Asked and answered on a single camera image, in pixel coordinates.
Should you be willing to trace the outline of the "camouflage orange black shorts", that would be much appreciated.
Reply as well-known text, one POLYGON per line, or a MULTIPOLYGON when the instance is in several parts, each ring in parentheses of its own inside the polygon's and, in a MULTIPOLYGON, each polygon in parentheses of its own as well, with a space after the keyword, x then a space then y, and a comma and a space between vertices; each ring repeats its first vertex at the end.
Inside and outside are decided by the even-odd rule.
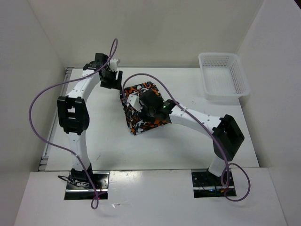
MULTIPOLYGON (((157 86, 151 81, 127 87, 124 89, 124 92, 126 98, 128 98, 130 94, 139 97, 141 94, 148 90, 154 91, 155 94, 163 100, 163 97, 160 91, 158 90, 157 86)), ((119 97, 123 106, 123 111, 125 113, 127 126, 129 128, 130 133, 134 136, 169 123, 167 121, 162 121, 153 117, 149 117, 143 109, 139 112, 129 104, 126 104, 122 91, 119 92, 119 97)))

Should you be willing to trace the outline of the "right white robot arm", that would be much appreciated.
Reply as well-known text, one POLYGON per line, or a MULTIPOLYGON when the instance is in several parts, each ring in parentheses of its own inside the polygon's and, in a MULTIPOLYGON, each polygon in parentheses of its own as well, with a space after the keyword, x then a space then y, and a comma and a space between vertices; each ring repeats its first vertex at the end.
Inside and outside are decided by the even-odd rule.
POLYGON ((153 90, 141 94, 139 104, 149 117, 182 125, 210 137, 215 157, 208 168, 206 179, 211 185, 222 181, 226 163, 233 160, 245 139, 231 115, 211 116, 186 108, 171 99, 164 102, 153 90))

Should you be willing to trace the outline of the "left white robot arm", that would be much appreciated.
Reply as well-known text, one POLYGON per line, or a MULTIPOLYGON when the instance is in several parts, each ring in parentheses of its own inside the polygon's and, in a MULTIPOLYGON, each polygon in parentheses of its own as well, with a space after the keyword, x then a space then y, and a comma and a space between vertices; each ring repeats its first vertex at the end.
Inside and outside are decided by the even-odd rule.
POLYGON ((97 84, 107 89, 121 90, 120 60, 96 53, 94 61, 83 67, 80 80, 66 95, 57 99, 59 125, 67 134, 72 151, 70 183, 89 188, 94 182, 92 164, 87 154, 86 130, 90 123, 86 101, 97 84))

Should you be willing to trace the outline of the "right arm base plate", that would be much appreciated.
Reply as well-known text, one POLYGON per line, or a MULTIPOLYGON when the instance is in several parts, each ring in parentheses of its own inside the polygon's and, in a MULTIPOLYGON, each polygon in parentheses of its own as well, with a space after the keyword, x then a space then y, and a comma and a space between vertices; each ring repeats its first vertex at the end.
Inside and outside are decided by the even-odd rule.
POLYGON ((231 172, 228 187, 222 186, 221 178, 206 169, 192 170, 191 177, 194 198, 223 197, 225 192, 227 192, 227 196, 237 196, 231 172))

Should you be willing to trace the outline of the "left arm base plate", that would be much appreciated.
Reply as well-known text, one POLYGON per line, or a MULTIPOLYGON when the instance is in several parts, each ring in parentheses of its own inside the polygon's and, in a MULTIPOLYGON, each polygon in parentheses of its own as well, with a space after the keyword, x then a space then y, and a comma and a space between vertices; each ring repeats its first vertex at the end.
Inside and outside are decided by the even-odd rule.
MULTIPOLYGON (((64 200, 92 200, 95 197, 94 189, 89 181, 72 180, 70 175, 68 177, 60 176, 60 178, 67 182, 64 200)), ((107 200, 110 173, 95 171, 91 178, 99 193, 98 199, 107 200)))

